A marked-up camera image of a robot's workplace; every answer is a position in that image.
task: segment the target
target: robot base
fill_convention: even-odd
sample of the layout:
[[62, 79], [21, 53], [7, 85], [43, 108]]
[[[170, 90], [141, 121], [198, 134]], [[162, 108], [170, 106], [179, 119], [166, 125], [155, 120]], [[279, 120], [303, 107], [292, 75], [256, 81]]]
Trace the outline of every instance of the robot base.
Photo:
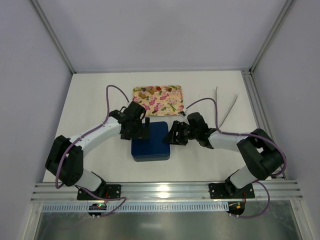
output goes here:
[[254, 199], [256, 197], [251, 183], [243, 187], [241, 191], [238, 191], [238, 193], [233, 196], [227, 191], [225, 183], [210, 183], [209, 193], [211, 199], [243, 199], [244, 195], [246, 199]]

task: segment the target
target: black mounting bracket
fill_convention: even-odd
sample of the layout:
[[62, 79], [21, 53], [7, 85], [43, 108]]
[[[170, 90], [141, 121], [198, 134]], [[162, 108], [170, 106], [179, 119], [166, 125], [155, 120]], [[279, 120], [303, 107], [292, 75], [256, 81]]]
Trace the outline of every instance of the black mounting bracket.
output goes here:
[[[93, 192], [93, 194], [103, 199], [117, 199], [121, 197], [121, 185], [107, 184], [103, 182], [98, 187], [98, 189]], [[79, 201], [97, 200], [96, 198], [89, 195], [87, 192], [83, 191], [81, 188], [78, 190], [78, 195], [76, 199]]]
[[222, 183], [210, 183], [209, 184], [209, 193], [211, 199], [243, 199], [244, 194], [246, 199], [254, 199], [255, 191], [252, 184], [246, 185], [241, 191], [238, 191], [235, 195], [230, 195], [226, 189], [226, 184]]

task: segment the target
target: blue lid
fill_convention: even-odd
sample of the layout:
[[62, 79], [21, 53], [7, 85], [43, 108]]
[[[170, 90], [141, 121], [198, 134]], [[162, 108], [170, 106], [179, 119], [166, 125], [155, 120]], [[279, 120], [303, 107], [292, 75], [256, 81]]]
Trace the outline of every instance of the blue lid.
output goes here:
[[150, 122], [149, 139], [132, 139], [131, 155], [135, 159], [159, 158], [170, 156], [170, 144], [162, 142], [168, 134], [165, 121]]

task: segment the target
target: glass panel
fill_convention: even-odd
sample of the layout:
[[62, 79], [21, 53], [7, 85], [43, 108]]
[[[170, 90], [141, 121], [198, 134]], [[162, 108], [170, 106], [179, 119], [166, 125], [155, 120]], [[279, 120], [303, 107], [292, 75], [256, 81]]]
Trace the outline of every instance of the glass panel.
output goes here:
[[[254, 215], [265, 201], [247, 202]], [[42, 213], [36, 240], [301, 240], [289, 201], [272, 201], [253, 219], [226, 212], [119, 213], [92, 220], [87, 213]]]

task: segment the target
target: white wall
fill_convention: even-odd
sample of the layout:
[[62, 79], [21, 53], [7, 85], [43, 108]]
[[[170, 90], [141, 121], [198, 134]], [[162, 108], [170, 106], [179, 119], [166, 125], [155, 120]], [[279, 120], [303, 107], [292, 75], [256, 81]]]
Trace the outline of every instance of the white wall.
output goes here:
[[0, 1], [0, 233], [22, 237], [71, 74], [27, 0]]
[[255, 77], [287, 175], [297, 179], [320, 227], [320, 1], [298, 0]]
[[76, 72], [251, 67], [285, 0], [39, 0]]

